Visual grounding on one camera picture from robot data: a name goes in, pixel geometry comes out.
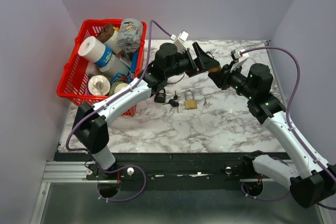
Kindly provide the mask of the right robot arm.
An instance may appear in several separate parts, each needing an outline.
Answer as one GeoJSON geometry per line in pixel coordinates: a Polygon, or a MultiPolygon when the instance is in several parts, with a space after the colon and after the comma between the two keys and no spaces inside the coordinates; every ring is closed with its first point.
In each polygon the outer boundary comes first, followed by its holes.
{"type": "Polygon", "coordinates": [[[233,65],[221,67],[217,62],[208,76],[222,90],[233,88],[247,98],[250,113],[278,140],[292,160],[294,167],[255,151],[241,165],[249,178],[263,174],[289,189],[294,200],[309,208],[335,195],[335,166],[323,158],[295,127],[288,109],[271,92],[273,76],[267,65],[255,63],[247,76],[233,65]]]}

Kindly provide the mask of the small silver key pair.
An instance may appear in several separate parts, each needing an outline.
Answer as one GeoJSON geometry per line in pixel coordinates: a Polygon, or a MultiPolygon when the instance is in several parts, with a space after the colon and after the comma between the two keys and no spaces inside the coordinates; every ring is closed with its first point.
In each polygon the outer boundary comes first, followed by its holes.
{"type": "Polygon", "coordinates": [[[205,98],[204,99],[204,103],[203,103],[203,107],[206,108],[206,109],[208,109],[211,105],[212,105],[212,103],[208,102],[207,99],[205,98]]]}

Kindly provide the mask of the black key bunch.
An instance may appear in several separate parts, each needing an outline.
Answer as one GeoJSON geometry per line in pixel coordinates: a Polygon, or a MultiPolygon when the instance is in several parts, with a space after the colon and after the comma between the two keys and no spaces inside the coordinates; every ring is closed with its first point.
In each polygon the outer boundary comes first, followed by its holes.
{"type": "Polygon", "coordinates": [[[173,98],[169,99],[169,101],[167,103],[164,103],[164,105],[169,104],[171,106],[169,112],[172,112],[173,109],[177,109],[177,112],[179,112],[179,102],[178,102],[178,95],[177,92],[174,92],[173,98]]]}

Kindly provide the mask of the brass padlock with keys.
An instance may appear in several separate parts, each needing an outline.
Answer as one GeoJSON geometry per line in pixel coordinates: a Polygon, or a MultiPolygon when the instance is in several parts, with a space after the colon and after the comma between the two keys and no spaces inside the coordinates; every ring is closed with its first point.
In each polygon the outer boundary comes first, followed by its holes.
{"type": "Polygon", "coordinates": [[[195,100],[194,93],[191,89],[188,89],[184,93],[185,95],[185,108],[187,110],[197,109],[197,101],[195,100]]]}

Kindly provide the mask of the black padlock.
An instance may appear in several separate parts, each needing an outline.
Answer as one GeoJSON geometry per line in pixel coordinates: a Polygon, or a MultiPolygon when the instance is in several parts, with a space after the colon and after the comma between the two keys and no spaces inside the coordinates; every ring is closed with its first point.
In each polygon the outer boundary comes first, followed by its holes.
{"type": "Polygon", "coordinates": [[[164,88],[155,95],[154,102],[161,104],[166,102],[166,90],[164,88]]]}

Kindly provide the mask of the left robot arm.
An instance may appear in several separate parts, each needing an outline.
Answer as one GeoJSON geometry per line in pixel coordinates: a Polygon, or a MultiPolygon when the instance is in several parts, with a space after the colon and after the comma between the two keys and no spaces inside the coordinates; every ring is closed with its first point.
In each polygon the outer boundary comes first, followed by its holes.
{"type": "Polygon", "coordinates": [[[216,69],[219,62],[192,44],[196,58],[189,49],[178,52],[173,43],[163,43],[154,60],[129,85],[94,105],[82,104],[72,127],[73,134],[99,164],[98,173],[104,179],[116,175],[116,159],[108,148],[108,126],[128,109],[161,91],[172,76],[185,73],[192,77],[216,69]]]}

